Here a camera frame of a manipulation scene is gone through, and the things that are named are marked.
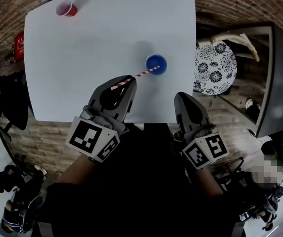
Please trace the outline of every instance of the striped straw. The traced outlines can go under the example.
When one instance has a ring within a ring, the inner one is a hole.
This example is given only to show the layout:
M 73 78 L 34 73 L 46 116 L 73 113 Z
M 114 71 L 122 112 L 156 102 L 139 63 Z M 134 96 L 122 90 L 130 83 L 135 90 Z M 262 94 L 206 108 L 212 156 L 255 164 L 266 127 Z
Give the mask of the striped straw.
M 145 74 L 147 74 L 147 73 L 150 73 L 150 72 L 151 72 L 151 71 L 153 71 L 153 70 L 158 69 L 159 67 L 160 67 L 160 66 L 156 66 L 156 67 L 154 67 L 154 68 L 148 69 L 147 71 L 142 72 L 141 74 L 138 74 L 138 75 L 136 75 L 136 76 L 135 76 L 135 77 L 133 77 L 133 78 L 141 77 L 141 76 L 143 76 L 143 75 L 145 75 Z M 128 83 L 131 79 L 132 79 L 132 78 L 127 79 L 127 80 L 125 80 L 125 81 L 122 81 L 122 82 L 120 82 L 120 83 L 118 83 L 118 84 L 114 85 L 113 87 L 111 87 L 111 90 L 113 90 L 113 89 L 117 89 L 118 87 L 120 87 L 120 86 L 122 86 L 122 85 L 124 85 L 124 84 Z

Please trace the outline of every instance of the red box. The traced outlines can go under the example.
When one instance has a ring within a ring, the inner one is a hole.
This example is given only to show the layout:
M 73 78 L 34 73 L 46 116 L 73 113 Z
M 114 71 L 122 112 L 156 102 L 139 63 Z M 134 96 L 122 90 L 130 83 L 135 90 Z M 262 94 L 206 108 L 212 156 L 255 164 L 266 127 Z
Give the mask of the red box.
M 24 59 L 24 32 L 15 37 L 15 60 Z

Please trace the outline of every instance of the red and white striped straw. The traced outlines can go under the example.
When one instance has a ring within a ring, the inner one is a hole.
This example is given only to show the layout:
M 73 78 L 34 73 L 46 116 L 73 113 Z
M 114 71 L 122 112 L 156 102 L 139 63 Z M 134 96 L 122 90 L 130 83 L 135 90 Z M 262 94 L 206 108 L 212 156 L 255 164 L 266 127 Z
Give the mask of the red and white striped straw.
M 143 76 L 143 75 L 145 75 L 145 74 L 147 74 L 147 73 L 150 73 L 150 72 L 153 71 L 153 70 L 158 69 L 159 67 L 160 67 L 160 66 L 156 66 L 156 67 L 154 67 L 154 68 L 148 69 L 147 71 L 142 72 L 141 74 L 138 74 L 138 75 L 136 75 L 136 76 L 133 77 L 133 78 L 141 77 L 141 76 Z M 122 81 L 122 82 L 120 82 L 120 83 L 114 85 L 113 87 L 111 87 L 111 90 L 117 89 L 118 87 L 120 87 L 120 86 L 122 86 L 122 85 L 128 83 L 131 79 L 132 79 L 132 78 L 127 79 L 127 80 L 125 80 L 125 81 Z

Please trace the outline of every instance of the gray panel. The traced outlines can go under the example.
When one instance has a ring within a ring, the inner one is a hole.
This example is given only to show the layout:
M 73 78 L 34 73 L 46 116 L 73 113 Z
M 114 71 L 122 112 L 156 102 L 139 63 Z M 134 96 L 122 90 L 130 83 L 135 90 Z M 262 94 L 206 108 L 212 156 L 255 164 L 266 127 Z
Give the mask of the gray panel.
M 273 83 L 269 92 L 267 109 L 257 137 L 283 130 L 283 30 L 274 26 Z

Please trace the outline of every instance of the red plastic cup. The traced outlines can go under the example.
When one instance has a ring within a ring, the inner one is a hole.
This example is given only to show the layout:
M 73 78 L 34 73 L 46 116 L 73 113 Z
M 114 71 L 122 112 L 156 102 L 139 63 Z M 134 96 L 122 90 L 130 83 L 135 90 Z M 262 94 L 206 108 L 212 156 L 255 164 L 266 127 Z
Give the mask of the red plastic cup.
M 56 8 L 58 16 L 73 17 L 77 12 L 78 8 L 69 0 L 61 2 Z

